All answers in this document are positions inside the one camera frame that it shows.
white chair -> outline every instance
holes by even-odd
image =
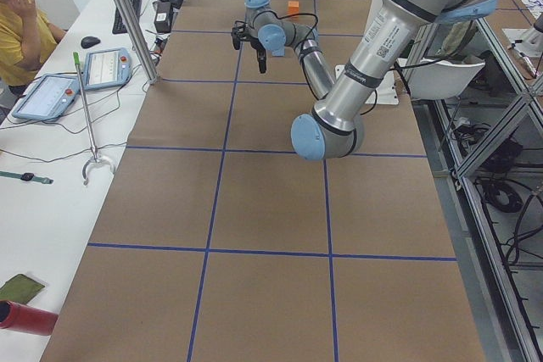
[[[458,97],[483,67],[482,59],[470,55],[461,63],[444,60],[415,68],[409,80],[411,97],[429,100]]]

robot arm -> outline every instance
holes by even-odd
[[[383,0],[383,7],[337,80],[331,75],[314,36],[287,42],[296,25],[289,26],[282,20],[268,21],[270,16],[277,17],[267,3],[248,6],[249,26],[260,43],[273,42],[272,31],[276,32],[275,37],[282,31],[284,44],[294,44],[310,86],[318,89],[316,95],[320,99],[311,112],[296,118],[292,125],[291,139],[296,153],[305,159],[319,160],[354,152],[363,138],[361,107],[418,29],[432,22],[477,19],[494,11],[496,4],[497,0]]]

blue tape line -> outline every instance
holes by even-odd
[[[189,152],[225,152],[225,153],[263,153],[263,154],[295,154],[294,151],[281,151],[281,150],[253,150],[242,148],[183,148],[174,146],[135,146],[126,145],[126,148],[132,150],[177,150],[177,151],[189,151]],[[386,157],[392,159],[427,159],[428,157],[423,154],[402,154],[402,153],[353,153],[351,156],[356,157]]]
[[[333,239],[332,239],[332,217],[330,215],[330,196],[328,193],[328,167],[327,161],[322,161],[322,172],[324,176],[324,197],[326,205],[326,224],[328,234],[328,268],[330,270],[330,301],[332,305],[332,333],[333,333],[333,358],[334,362],[339,362],[339,344],[338,344],[338,319],[336,311],[336,289],[333,273]]]
[[[219,175],[217,176],[215,197],[213,199],[213,209],[211,210],[210,229],[208,231],[207,242],[205,244],[204,264],[202,266],[202,274],[201,274],[201,277],[200,277],[200,284],[199,284],[199,289],[198,289],[198,297],[197,297],[197,300],[196,300],[196,307],[194,309],[193,329],[191,331],[190,343],[189,343],[189,346],[188,346],[187,362],[190,362],[192,357],[193,357],[194,338],[196,337],[196,328],[198,326],[199,310],[200,310],[200,305],[201,305],[201,302],[202,302],[202,294],[204,292],[205,272],[207,271],[207,263],[208,263],[208,259],[209,259],[209,256],[210,256],[211,237],[213,235],[213,226],[215,224],[215,215],[216,215],[217,202],[219,200],[219,191],[221,189],[221,178],[222,178],[222,171],[224,169],[224,159],[225,159],[225,157],[227,155],[226,149],[227,149],[227,144],[228,144],[228,135],[229,135],[229,132],[230,132],[230,124],[231,124],[231,121],[232,121],[232,112],[233,112],[234,99],[236,97],[236,88],[238,86],[238,76],[239,76],[239,68],[241,66],[242,51],[243,51],[243,44],[242,44],[242,47],[240,48],[239,54],[238,54],[238,63],[237,63],[237,66],[236,66],[236,75],[234,77],[234,83],[233,83],[233,88],[232,88],[232,98],[230,99],[230,108],[228,110],[227,128],[225,130],[224,142],[222,143],[221,163],[219,164]]]
[[[261,256],[293,256],[301,258],[328,258],[329,253],[317,252],[286,252],[272,250],[251,250],[251,249],[224,249],[224,248],[190,248],[181,246],[153,246],[139,244],[124,244],[124,243],[103,243],[89,242],[87,246],[92,248],[109,248],[109,249],[131,249],[131,250],[157,250],[171,252],[198,252],[198,253],[229,253],[229,254],[254,254]],[[332,253],[335,259],[376,259],[376,260],[407,260],[407,261],[424,261],[424,262],[456,262],[457,259],[452,257],[440,256],[400,256],[386,254],[352,254],[352,253]]]

label sticker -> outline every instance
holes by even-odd
[[[379,14],[364,36],[364,41],[368,45],[369,53],[388,63],[409,35],[410,31],[405,26],[396,23],[386,25],[384,17]]]

green object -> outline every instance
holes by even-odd
[[[16,178],[22,181],[34,181],[41,184],[53,184],[53,180],[47,177],[36,177],[33,173],[10,173],[9,171],[0,171],[1,177]]]
[[[44,287],[43,284],[32,280],[29,276],[19,274],[6,281],[6,284],[0,287],[0,300],[27,304]]]

